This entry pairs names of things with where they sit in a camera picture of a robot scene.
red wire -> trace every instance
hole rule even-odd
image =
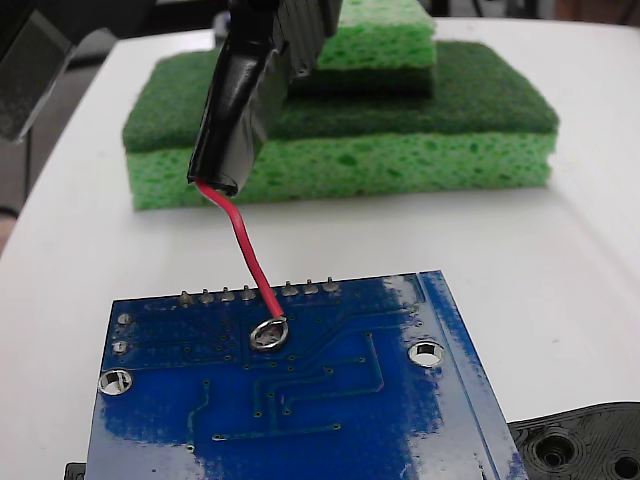
[[[267,304],[267,308],[271,312],[273,318],[282,317],[284,312],[276,299],[276,295],[271,289],[271,285],[269,285],[267,277],[264,275],[262,268],[260,268],[260,264],[258,263],[256,254],[251,246],[251,240],[249,240],[249,234],[247,234],[247,228],[244,225],[240,211],[227,197],[216,192],[214,188],[210,187],[203,181],[196,180],[196,186],[202,195],[218,205],[227,212],[227,215],[229,215],[229,219],[233,225],[233,231],[235,232],[238,244],[240,245],[240,250],[242,250],[242,255],[244,255],[244,260],[247,262],[247,267],[249,267],[249,271],[251,272],[253,279],[258,284],[258,288],[260,289],[262,298],[264,298],[264,302]]]

circuit board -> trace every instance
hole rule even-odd
[[[526,479],[440,272],[116,301],[87,480]]]

white surface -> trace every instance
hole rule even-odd
[[[562,119],[548,189],[243,208],[270,280],[442,269],[508,421],[640,401],[640,33],[440,22],[525,73]],[[119,44],[0,260],[0,478],[84,461],[113,299],[251,283],[215,209],[133,213],[120,133],[154,63],[209,32]]]

black plastic piece with holes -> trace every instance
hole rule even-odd
[[[530,480],[640,479],[640,403],[509,424]]]

sponge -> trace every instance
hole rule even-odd
[[[433,90],[435,23],[416,0],[345,0],[338,33],[291,96],[428,94]]]
[[[488,47],[437,48],[435,99],[290,99],[237,201],[544,185],[553,109]],[[136,209],[206,204],[185,172],[211,58],[161,63],[131,114],[124,140]]]

